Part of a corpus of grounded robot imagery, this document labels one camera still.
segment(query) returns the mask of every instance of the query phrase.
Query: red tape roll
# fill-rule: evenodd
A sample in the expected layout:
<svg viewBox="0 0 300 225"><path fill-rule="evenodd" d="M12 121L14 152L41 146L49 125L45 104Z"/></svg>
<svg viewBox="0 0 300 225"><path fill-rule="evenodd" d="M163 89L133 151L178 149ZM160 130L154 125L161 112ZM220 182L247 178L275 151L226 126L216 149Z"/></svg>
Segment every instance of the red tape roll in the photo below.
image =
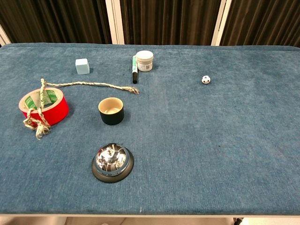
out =
<svg viewBox="0 0 300 225"><path fill-rule="evenodd" d="M19 109L27 117L27 111L33 107L40 107L40 89L33 90L25 95L19 102ZM50 125L62 121L69 112L69 107L61 90L57 88L45 88L44 103L52 104L42 110L44 118ZM38 111L31 112L31 117L41 120Z"/></svg>

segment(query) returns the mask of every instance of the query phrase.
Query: jar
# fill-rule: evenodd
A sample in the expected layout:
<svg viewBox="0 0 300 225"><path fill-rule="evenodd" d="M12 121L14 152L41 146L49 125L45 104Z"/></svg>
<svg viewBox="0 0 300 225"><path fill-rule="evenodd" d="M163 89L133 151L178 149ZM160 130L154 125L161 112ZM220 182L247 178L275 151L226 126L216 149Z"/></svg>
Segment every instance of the jar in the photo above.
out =
<svg viewBox="0 0 300 225"><path fill-rule="evenodd" d="M153 65L153 53L150 51L139 51L136 54L137 68L142 72L148 72L152 70Z"/></svg>

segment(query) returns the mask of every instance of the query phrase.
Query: black cup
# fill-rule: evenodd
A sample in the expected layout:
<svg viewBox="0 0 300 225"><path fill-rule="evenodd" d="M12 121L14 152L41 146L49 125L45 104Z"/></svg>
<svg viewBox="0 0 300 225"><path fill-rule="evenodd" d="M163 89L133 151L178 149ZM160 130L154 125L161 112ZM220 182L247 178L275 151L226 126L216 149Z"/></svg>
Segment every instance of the black cup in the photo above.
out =
<svg viewBox="0 0 300 225"><path fill-rule="evenodd" d="M98 110L103 122L107 125L116 125L124 118L123 102L116 97L103 99L98 105Z"/></svg>

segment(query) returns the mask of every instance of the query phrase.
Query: curtain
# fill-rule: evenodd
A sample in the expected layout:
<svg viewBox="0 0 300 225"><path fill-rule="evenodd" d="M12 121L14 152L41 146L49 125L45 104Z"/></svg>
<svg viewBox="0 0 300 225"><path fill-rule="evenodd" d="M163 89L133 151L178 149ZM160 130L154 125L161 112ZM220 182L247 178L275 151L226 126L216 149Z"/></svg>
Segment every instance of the curtain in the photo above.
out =
<svg viewBox="0 0 300 225"><path fill-rule="evenodd" d="M300 47L300 0L233 0L220 45Z"/></svg>
<svg viewBox="0 0 300 225"><path fill-rule="evenodd" d="M112 42L105 0L0 0L0 24L12 43Z"/></svg>
<svg viewBox="0 0 300 225"><path fill-rule="evenodd" d="M125 44L210 45L221 0L120 0Z"/></svg>

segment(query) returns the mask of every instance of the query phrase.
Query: rope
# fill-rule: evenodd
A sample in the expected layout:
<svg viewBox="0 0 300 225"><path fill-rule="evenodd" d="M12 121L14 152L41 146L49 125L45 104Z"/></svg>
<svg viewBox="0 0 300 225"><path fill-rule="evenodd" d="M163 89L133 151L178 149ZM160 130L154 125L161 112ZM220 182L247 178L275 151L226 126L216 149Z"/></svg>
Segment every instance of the rope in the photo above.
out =
<svg viewBox="0 0 300 225"><path fill-rule="evenodd" d="M112 85L109 83L98 83L98 82L83 82L83 81L77 81L72 83L48 83L44 80L44 78L41 79L42 86L40 88L39 94L40 94L40 102L41 106L37 109L38 115L41 118L40 120L37 120L35 118L31 117L31 112L35 110L34 108L30 108L27 111L27 118L23 121L24 125L32 130L36 131L36 138L41 139L43 135L46 135L50 132L50 124L47 122L47 120L44 118L44 115L42 113L42 109L44 108L44 90L47 85L54 86L54 87L66 87L66 86L73 86L73 85L90 85L90 86L100 86L100 87L110 87L110 88L116 88L120 90L127 90L134 94L139 94L139 90L135 87L120 87L116 85Z"/></svg>

